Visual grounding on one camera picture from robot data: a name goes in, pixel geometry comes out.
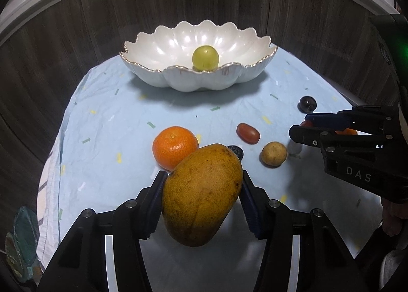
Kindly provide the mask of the person's right hand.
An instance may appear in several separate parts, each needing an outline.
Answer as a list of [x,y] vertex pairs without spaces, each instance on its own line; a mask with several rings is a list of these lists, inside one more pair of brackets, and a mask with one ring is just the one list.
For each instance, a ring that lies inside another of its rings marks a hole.
[[390,237],[398,235],[407,229],[408,208],[406,203],[393,203],[381,198],[382,228]]

